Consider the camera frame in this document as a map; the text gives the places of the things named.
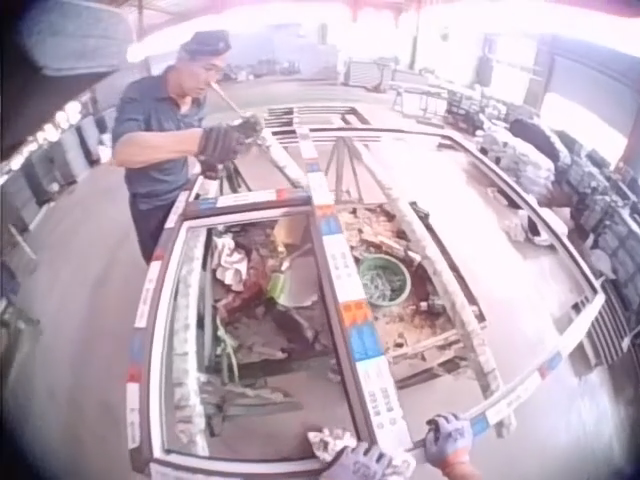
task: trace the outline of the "gray work glove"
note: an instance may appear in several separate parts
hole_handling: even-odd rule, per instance
[[[320,480],[381,480],[391,464],[391,457],[377,445],[360,442],[353,448],[343,448]]]
[[[203,129],[196,158],[202,173],[217,172],[218,166],[235,160],[246,139],[231,125],[215,125]]]
[[[233,128],[235,128],[236,131],[246,140],[250,141],[262,135],[264,122],[255,113],[249,113],[244,115],[239,122],[235,123]]]
[[[468,420],[454,413],[427,420],[424,453],[431,466],[443,472],[456,464],[469,463],[473,431]]]

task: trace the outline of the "dark cap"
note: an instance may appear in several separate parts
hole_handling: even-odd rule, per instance
[[[189,57],[219,57],[231,50],[229,32],[226,30],[209,30],[196,32],[186,43],[182,51]]]

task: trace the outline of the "blue label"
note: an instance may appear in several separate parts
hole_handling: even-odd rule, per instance
[[[320,217],[320,231],[322,236],[325,237],[327,235],[338,235],[342,233],[342,225],[340,225],[340,220],[335,215]]]
[[[540,366],[538,371],[542,373],[543,376],[548,375],[549,373],[553,372],[556,368],[558,368],[561,363],[562,363],[562,353],[556,352],[551,356],[551,358],[547,359],[547,361]]]
[[[131,343],[129,344],[129,359],[134,365],[142,365],[144,363],[143,332],[134,330]]]
[[[320,164],[318,162],[307,162],[307,173],[315,173],[320,171]]]
[[[196,200],[196,203],[198,204],[198,208],[200,210],[207,210],[209,208],[215,208],[215,206],[218,204],[218,199],[203,198],[202,200]]]
[[[377,358],[384,354],[378,340],[378,332],[372,322],[351,327],[349,341],[353,359],[356,362]]]
[[[471,430],[473,431],[474,437],[479,437],[490,428],[491,425],[489,425],[487,415],[484,413],[481,413],[480,415],[475,416],[471,419]]]

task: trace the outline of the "green bucket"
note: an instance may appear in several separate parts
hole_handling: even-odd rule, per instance
[[[358,269],[367,300],[374,306],[392,307],[404,302],[411,291],[407,268],[388,255],[369,255]]]

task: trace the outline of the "ceiling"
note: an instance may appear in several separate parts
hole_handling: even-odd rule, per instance
[[[132,25],[139,26],[139,4],[143,5],[142,19],[144,34],[158,31],[162,28],[176,25],[202,15],[220,13],[238,6],[255,5],[268,1],[287,0],[94,0],[96,3],[110,5],[123,10],[129,16]],[[443,3],[453,3],[466,0],[295,0],[295,3],[331,1],[343,3],[354,11],[363,8],[390,9],[400,12],[404,9],[415,8],[417,5],[427,7]],[[640,2],[638,0],[538,0],[564,5],[571,5],[601,11],[624,17],[640,17]]]

